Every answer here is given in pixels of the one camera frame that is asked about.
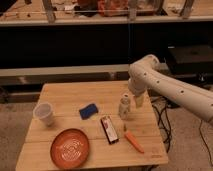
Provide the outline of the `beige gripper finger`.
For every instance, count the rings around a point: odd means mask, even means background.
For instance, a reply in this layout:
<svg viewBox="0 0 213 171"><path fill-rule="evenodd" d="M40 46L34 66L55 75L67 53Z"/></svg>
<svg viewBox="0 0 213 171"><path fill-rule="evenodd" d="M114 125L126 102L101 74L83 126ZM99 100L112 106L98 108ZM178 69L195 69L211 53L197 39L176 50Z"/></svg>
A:
<svg viewBox="0 0 213 171"><path fill-rule="evenodd" d="M134 96L135 106L137 108L140 108L143 106L144 103L144 94L141 94L139 96Z"/></svg>

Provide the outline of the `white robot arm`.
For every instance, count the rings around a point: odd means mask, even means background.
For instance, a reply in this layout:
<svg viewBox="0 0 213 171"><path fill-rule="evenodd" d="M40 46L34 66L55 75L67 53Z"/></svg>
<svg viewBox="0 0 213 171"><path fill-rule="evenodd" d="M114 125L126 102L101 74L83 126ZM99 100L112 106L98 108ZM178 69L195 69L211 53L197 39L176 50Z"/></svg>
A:
<svg viewBox="0 0 213 171"><path fill-rule="evenodd" d="M213 92L157 71L159 60L149 54L129 66L128 88L138 98L150 87L213 126Z"/></svg>

